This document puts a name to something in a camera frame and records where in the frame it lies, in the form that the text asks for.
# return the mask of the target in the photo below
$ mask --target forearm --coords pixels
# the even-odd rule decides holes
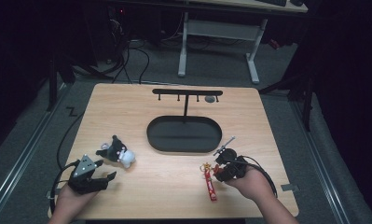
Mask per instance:
[[[268,224],[297,224],[293,215],[277,198],[269,198],[256,203]]]
[[[51,217],[48,224],[69,224],[72,219],[72,217],[61,213],[61,211],[55,211],[55,214]]]

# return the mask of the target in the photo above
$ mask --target tabletop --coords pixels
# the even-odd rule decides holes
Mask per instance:
[[[215,120],[222,129],[219,146],[236,136],[228,147],[238,155],[257,160],[270,174],[278,198],[296,216],[298,208],[289,184],[269,121],[258,91],[253,88],[97,84],[81,121],[67,164],[87,154],[93,161],[102,143],[111,144],[115,134],[136,155],[126,169],[119,162],[104,160],[93,178],[110,181],[79,214],[80,219],[155,219],[155,218],[234,218],[262,217],[255,203],[213,178],[217,201],[212,202],[200,167],[215,164],[215,150],[208,153],[161,152],[149,145],[146,129],[151,120],[184,112],[184,97],[163,95],[153,89],[222,91],[218,102],[207,103],[189,97],[188,115]],[[66,170],[62,179],[68,179]]]

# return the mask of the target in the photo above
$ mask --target floor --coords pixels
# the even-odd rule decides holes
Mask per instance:
[[[255,58],[261,82],[251,82],[244,59],[248,42],[232,43],[218,39],[211,43],[189,44],[187,74],[178,77],[179,41],[160,47],[144,41],[131,43],[126,70],[117,83],[183,84],[262,89],[282,78],[296,45],[273,49],[261,45]],[[227,44],[236,49],[228,52]],[[107,66],[100,64],[99,69]],[[0,223],[44,223],[48,221],[47,192],[58,173],[56,158],[66,163],[79,121],[93,86],[107,82],[95,77],[76,76],[73,85],[61,85],[59,103],[48,107],[48,84],[20,115],[0,148]],[[262,95],[275,140],[299,207],[301,223],[372,223],[372,214],[335,148],[318,100],[313,99],[311,132],[300,123],[299,105],[289,102],[286,91]],[[248,218],[247,223],[264,223]]]

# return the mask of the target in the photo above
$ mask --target small figurine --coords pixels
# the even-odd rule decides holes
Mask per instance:
[[[107,158],[110,161],[121,162],[125,168],[130,168],[131,163],[135,162],[135,154],[113,135],[113,143],[110,147],[107,143],[101,146],[102,150],[97,150],[96,155]]]

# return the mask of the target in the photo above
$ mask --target dark background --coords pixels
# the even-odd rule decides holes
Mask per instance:
[[[312,76],[332,137],[372,209],[372,0],[306,4],[309,14],[330,20],[273,19],[263,42],[299,44],[283,79]],[[157,45],[164,37],[160,30],[170,33],[179,18],[179,12],[125,8],[126,28]],[[112,39],[99,35],[110,29],[105,7],[90,9],[33,0],[0,2],[0,144],[47,79],[53,52],[90,65],[115,58]],[[142,12],[149,16],[141,17]]]

